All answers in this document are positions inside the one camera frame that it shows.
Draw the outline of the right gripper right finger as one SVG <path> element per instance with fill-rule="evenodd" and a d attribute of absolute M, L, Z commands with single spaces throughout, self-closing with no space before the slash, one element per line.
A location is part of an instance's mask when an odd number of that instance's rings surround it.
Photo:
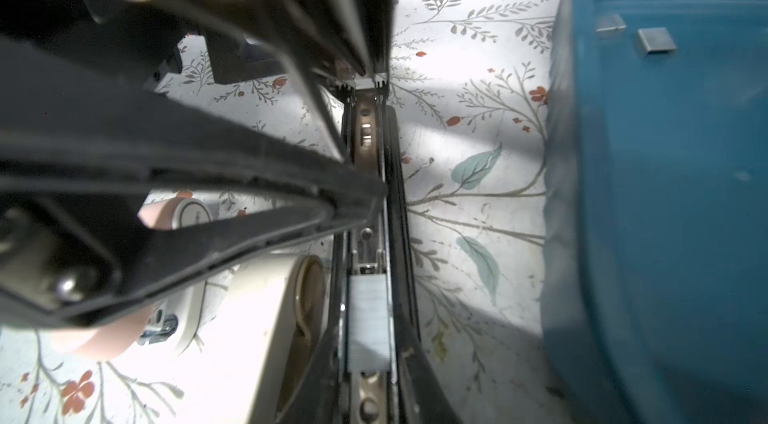
<path fill-rule="evenodd" d="M 412 325 L 400 308 L 393 314 L 400 423 L 461 423 L 449 403 Z"/>

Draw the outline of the staple strip five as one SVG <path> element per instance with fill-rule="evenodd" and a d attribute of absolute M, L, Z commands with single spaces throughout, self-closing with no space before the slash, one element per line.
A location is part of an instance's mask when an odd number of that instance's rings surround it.
<path fill-rule="evenodd" d="M 347 368 L 350 372 L 388 372 L 391 339 L 387 276 L 352 275 L 349 281 Z"/>

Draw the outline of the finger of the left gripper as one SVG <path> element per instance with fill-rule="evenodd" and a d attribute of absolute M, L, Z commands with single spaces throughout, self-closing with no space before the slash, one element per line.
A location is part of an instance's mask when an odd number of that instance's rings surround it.
<path fill-rule="evenodd" d="M 277 209 L 186 228 L 194 282 L 244 257 L 348 230 L 384 186 L 352 166 L 1 42 L 1 320 L 101 326 L 136 270 L 153 190 L 270 194 Z"/>

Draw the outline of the beige staple remover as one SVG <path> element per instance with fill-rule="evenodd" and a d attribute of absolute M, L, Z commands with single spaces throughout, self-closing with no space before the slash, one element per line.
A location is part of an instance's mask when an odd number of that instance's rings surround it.
<path fill-rule="evenodd" d="M 243 263 L 190 370 L 180 423 L 274 423 L 323 329 L 326 274 L 316 255 Z"/>

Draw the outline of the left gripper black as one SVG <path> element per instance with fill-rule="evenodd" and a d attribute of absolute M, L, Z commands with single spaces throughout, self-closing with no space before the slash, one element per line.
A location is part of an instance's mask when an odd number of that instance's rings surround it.
<path fill-rule="evenodd" d="M 205 40 L 214 80 L 287 62 L 336 80 L 386 72 L 394 0 L 1 0 L 4 38 L 126 80 L 179 72 L 185 34 Z"/>

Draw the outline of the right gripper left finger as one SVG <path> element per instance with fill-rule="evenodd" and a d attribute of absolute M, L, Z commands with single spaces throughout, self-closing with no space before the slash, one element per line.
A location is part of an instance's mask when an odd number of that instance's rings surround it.
<path fill-rule="evenodd" d="M 310 360 L 307 371 L 276 423 L 335 423 L 339 401 L 342 347 L 341 311 L 332 306 L 328 326 Z"/>

